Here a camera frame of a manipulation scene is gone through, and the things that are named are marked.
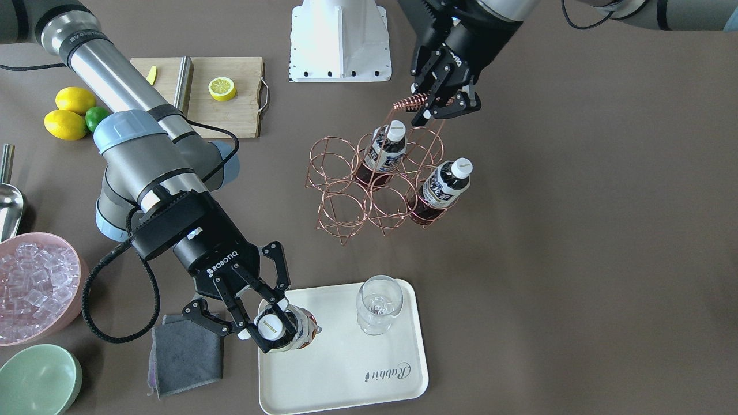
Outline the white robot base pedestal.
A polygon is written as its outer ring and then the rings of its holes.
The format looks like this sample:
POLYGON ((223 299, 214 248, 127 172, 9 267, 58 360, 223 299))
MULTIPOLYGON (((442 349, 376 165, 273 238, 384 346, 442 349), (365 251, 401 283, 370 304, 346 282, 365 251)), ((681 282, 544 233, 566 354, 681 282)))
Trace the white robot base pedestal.
POLYGON ((290 40, 292 82, 391 79, 387 13, 374 1, 304 1, 292 9, 290 40))

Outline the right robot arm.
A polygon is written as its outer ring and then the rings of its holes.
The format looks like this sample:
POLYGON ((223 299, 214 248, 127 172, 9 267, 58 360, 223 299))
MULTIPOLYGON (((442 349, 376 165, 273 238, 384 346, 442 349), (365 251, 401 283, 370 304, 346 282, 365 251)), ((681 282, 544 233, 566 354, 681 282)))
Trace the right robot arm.
POLYGON ((236 150, 206 149, 189 121, 169 105, 100 31, 90 10, 77 1, 3 1, 2 44, 35 43, 58 56, 112 110, 95 129, 107 162, 96 204, 97 224, 119 245, 95 266, 82 290, 82 317, 92 320, 89 295, 100 270, 129 248, 144 266, 173 250, 193 278, 195 297, 183 316, 221 337, 253 339, 262 352, 284 348, 300 335, 299 312, 290 307, 287 263, 279 242, 257 247, 247 241, 213 199, 226 184, 236 150))

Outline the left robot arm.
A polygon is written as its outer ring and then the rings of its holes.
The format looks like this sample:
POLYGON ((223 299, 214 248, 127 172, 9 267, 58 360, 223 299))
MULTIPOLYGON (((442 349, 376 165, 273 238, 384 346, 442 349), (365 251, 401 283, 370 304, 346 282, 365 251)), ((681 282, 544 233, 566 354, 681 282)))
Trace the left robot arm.
MULTIPOLYGON (((481 108, 481 71, 537 7, 537 1, 401 1, 417 36, 411 65, 412 124, 450 119, 481 108)), ((602 21, 654 31, 723 31, 737 27, 735 1, 588 1, 602 21)))

